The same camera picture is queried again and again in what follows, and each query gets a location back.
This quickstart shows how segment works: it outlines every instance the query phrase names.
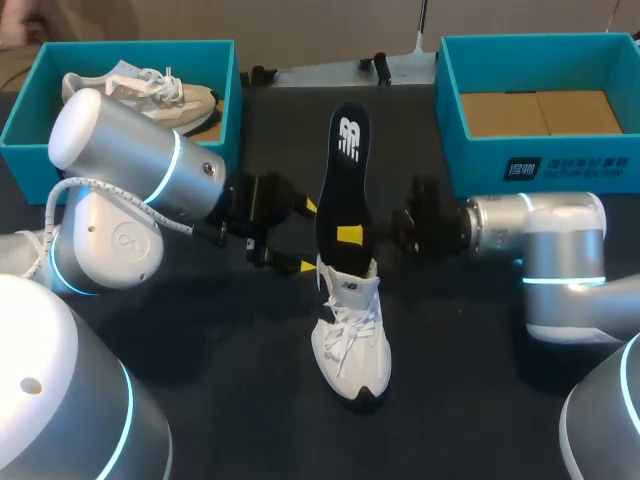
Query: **black insole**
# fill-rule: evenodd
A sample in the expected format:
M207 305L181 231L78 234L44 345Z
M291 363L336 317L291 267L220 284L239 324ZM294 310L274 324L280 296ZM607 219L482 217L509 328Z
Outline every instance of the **black insole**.
M373 257L373 220L365 177L371 125L354 103L339 107L329 127L329 155L318 212L316 241L325 265L364 277Z

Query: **blue box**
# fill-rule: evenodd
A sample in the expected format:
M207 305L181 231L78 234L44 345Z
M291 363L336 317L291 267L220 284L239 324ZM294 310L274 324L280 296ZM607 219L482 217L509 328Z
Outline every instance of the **blue box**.
M463 93L603 90L624 134L472 137ZM435 103L458 197L640 192L640 51L628 34L444 37ZM509 175L509 171L526 172Z
M29 204L44 204L60 179L49 162L47 143L62 109L62 77L67 72L101 76L120 60L204 85L224 102L220 140L198 142L220 155L230 170L238 163L242 87L235 43L223 41L81 42L45 44L0 136L0 153Z

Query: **new balance logo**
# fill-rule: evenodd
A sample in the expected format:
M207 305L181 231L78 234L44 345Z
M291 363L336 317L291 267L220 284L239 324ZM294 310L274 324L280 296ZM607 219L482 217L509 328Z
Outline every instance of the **new balance logo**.
M358 147L360 146L360 126L348 118L340 119L340 140L338 148L356 162L358 161Z

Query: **shoelace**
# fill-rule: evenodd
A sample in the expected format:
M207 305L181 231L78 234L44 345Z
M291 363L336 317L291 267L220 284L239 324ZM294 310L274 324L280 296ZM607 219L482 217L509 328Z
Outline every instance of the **shoelace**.
M171 67L167 67L165 75L158 70L152 68L143 68L140 70L140 77L144 80L147 78L149 87L155 86L149 92L140 93L140 97L151 97L155 95L158 100L165 103L181 103L184 100L184 90L182 88L182 80L171 76Z
M365 310L352 310L342 307L338 305L338 300L333 295L329 297L329 300L324 305L331 308L336 319L324 337L324 352L339 362L339 376L347 353L356 339L371 337L375 334L378 294L374 295Z

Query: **white sneaker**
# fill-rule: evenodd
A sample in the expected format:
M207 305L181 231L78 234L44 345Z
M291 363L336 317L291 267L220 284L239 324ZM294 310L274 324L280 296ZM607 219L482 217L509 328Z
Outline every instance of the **white sneaker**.
M162 75L122 60L101 77L67 73L62 79L63 102L83 88L99 90L184 135L206 122L218 103L211 89L183 84L171 76L170 68Z
M330 321L319 319L311 334L316 362L329 385L348 400L371 401L386 390L391 377L391 348L382 326L377 264L367 278L337 272L322 263L320 276L329 292Z

